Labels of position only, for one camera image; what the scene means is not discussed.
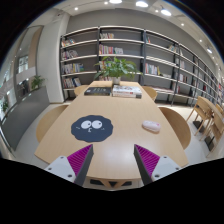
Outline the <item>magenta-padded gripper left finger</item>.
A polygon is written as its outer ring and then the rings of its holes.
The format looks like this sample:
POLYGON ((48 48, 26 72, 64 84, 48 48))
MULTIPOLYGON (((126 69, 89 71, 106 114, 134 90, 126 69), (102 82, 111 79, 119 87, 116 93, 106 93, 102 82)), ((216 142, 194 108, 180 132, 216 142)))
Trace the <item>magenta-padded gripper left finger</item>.
POLYGON ((93 145, 90 144, 73 154, 59 156, 45 170, 65 180, 82 186, 93 157, 93 145))

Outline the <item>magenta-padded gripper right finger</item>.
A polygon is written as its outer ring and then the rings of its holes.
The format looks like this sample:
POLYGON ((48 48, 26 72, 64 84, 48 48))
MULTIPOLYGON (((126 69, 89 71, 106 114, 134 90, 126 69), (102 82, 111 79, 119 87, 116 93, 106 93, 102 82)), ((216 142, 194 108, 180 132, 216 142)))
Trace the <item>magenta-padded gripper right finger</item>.
POLYGON ((167 155, 158 156, 137 144, 134 145, 134 157, 144 185, 181 170, 181 167, 167 155))

